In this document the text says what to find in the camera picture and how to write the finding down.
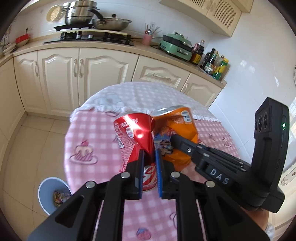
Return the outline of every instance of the pink utensil holder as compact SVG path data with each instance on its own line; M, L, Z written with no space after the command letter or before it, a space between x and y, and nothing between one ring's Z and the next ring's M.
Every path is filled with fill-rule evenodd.
M151 40L152 40L152 35L145 34L144 35L144 38L142 40L142 44L144 44L144 45L150 45Z

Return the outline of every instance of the bottle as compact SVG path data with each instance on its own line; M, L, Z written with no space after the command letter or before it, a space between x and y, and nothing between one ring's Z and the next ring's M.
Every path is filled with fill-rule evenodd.
M203 70L205 70L205 66L207 65L207 63L208 63L208 62L210 61L210 59L212 58L212 56L213 56L213 54L214 54L215 51L216 51L216 50L215 50L214 48L212 48L212 51L209 52L209 53L207 53L207 55L205 56L202 65L200 65L200 67L201 67Z
M213 78L216 80L220 80L221 75L223 74L223 72L225 71L226 66L228 65L229 60L224 58L220 65L218 66L218 68L215 70L214 74L213 74Z
M198 65L198 63L200 62L204 48L205 48L204 42L205 42L204 40L201 40L200 43L197 43L196 45L198 45L198 48L195 48L195 46L194 46L195 50L193 49L194 52L193 52L192 57L190 59L191 63Z
M217 56L217 58L216 58L216 61L215 61L215 63L214 63L214 71L213 71L213 73L215 73L216 72L216 69L219 67L219 65L220 65L220 63L221 63L221 61L224 59L224 55L221 55L220 57L219 57L219 55Z
M218 51L215 51L213 56L211 57L210 61L205 66L205 72L207 74L212 75L212 72L214 71L214 63L215 63L217 56L218 56Z

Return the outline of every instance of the barcode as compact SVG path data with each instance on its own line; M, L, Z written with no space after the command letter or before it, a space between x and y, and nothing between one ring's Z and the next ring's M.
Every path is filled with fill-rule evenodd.
M124 144L122 143L122 141L120 140L120 137L118 134L116 134L116 138L117 138L117 141L118 141L118 144L119 144L119 148L124 148Z

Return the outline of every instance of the soda can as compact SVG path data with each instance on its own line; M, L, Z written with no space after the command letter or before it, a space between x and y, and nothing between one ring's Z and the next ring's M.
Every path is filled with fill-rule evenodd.
M198 133L189 107L178 105L155 110L151 113L155 119L154 145L161 149L163 160L174 164L176 171L182 171L191 162L191 157L173 149L170 137L178 134L194 143L198 142Z
M152 130L155 120L145 113L125 112L114 121L123 164L119 172L124 172L126 165L138 159L138 148L145 151L143 191L148 191L156 185L155 148Z

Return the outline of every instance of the tile floor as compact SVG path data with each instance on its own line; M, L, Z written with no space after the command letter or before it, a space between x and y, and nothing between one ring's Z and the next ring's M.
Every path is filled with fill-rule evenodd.
M69 122L28 115L8 157L2 211L25 241L47 214L38 202L39 184L47 177L66 181L63 160Z

